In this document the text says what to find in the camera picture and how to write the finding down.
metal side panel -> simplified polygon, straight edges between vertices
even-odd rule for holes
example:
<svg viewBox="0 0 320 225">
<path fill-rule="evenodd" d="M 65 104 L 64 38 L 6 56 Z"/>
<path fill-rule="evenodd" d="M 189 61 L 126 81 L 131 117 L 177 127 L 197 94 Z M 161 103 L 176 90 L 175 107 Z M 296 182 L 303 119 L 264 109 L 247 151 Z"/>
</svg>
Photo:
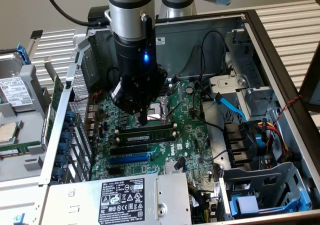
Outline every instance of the metal side panel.
<svg viewBox="0 0 320 225">
<path fill-rule="evenodd" d="M 53 92 L 54 82 L 45 69 L 44 60 L 51 57 L 52 65 L 62 82 L 66 80 L 70 65 L 75 63 L 76 51 L 73 43 L 75 29 L 44 32 L 35 40 L 29 57 L 36 68 L 40 85 L 46 87 L 49 94 Z"/>
<path fill-rule="evenodd" d="M 320 5 L 310 0 L 261 7 L 256 12 L 299 91 L 320 41 Z M 310 115 L 320 132 L 320 114 Z"/>
</svg>

warning label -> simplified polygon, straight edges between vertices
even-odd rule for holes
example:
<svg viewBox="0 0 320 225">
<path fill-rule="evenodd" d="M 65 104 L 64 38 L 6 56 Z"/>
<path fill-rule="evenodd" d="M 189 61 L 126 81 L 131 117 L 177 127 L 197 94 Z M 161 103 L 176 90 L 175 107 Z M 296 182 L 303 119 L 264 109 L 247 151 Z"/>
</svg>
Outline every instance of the warning label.
<svg viewBox="0 0 320 225">
<path fill-rule="evenodd" d="M 145 179 L 102 183 L 99 224 L 124 224 L 145 220 Z"/>
<path fill-rule="evenodd" d="M 30 95 L 21 77 L 0 79 L 0 87 L 12 107 L 32 104 Z"/>
</svg>

green circuit board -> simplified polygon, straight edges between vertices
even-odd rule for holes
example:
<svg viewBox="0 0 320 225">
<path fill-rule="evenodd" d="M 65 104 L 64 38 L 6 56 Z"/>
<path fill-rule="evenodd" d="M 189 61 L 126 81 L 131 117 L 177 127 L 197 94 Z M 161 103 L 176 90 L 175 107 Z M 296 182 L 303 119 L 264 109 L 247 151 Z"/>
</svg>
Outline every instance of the green circuit board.
<svg viewBox="0 0 320 225">
<path fill-rule="evenodd" d="M 197 120 L 195 116 L 189 112 L 193 107 L 193 96 L 186 93 L 187 87 L 194 87 L 193 82 L 187 80 L 181 81 L 182 100 L 183 102 L 173 112 L 170 121 L 177 124 L 176 138 L 174 141 L 159 142 L 148 144 L 149 151 L 155 151 L 151 156 L 151 161 L 124 163 L 118 165 L 110 165 L 109 159 L 113 156 L 110 149 L 119 147 L 115 142 L 115 130 L 117 128 L 132 129 L 135 128 L 136 118 L 127 115 L 126 125 L 122 125 L 122 112 L 113 105 L 105 94 L 98 101 L 98 106 L 103 110 L 100 114 L 99 122 L 107 122 L 107 131 L 103 132 L 102 139 L 93 139 L 94 162 L 91 171 L 91 180 L 110 179 L 115 177 L 126 177 L 150 173 L 158 173 L 162 175 L 166 171 L 166 165 L 173 166 L 176 161 L 184 156 L 186 158 L 186 177 L 188 182 L 193 183 L 198 188 L 212 190 L 213 182 L 208 180 L 208 172 L 213 171 L 212 162 L 205 162 L 199 154 L 199 149 L 203 147 L 203 157 L 212 158 L 211 148 L 204 143 L 208 136 L 207 125 Z M 179 103 L 179 88 L 173 90 L 168 96 L 170 107 L 174 107 Z M 199 96 L 195 96 L 195 108 L 199 114 Z M 149 122 L 148 125 L 161 123 L 160 121 Z M 121 174 L 111 175 L 108 168 L 119 167 L 123 171 Z"/>
</svg>

